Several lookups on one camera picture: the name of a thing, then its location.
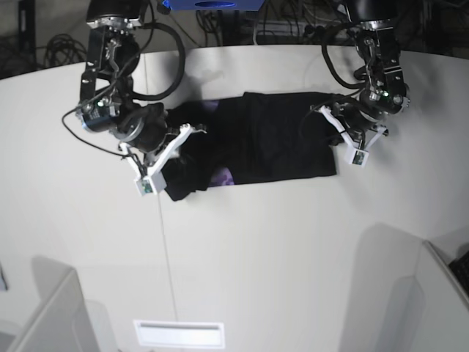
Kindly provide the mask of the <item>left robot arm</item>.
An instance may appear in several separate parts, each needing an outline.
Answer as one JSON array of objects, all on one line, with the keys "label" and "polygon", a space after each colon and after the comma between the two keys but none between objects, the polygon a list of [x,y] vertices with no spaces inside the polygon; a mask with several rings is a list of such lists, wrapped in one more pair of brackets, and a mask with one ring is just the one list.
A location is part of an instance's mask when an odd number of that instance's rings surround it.
[{"label": "left robot arm", "polygon": [[[319,112],[325,107],[341,123],[338,131],[326,139],[329,145],[344,143],[349,136],[362,148],[367,132],[377,133],[385,118],[408,106],[409,87],[400,65],[401,50],[394,29],[398,17],[396,2],[344,1],[343,4],[347,21],[325,30],[321,52],[336,82],[352,93],[333,95],[311,110]],[[345,81],[337,73],[328,52],[330,41],[342,31],[351,37],[363,60],[363,66],[353,73],[355,83]]]}]

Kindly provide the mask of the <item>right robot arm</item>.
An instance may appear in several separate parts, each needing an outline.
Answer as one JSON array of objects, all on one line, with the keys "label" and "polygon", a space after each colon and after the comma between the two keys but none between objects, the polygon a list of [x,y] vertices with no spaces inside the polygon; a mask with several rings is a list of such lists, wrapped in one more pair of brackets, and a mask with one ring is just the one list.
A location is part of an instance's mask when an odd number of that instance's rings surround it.
[{"label": "right robot arm", "polygon": [[[91,133],[109,132],[145,156],[157,155],[177,131],[166,121],[162,100],[172,95],[186,74],[181,36],[156,15],[169,15],[168,1],[91,1],[85,69],[77,106],[72,110]],[[171,36],[177,47],[173,82],[162,92],[134,90],[133,73],[155,32]]]}]

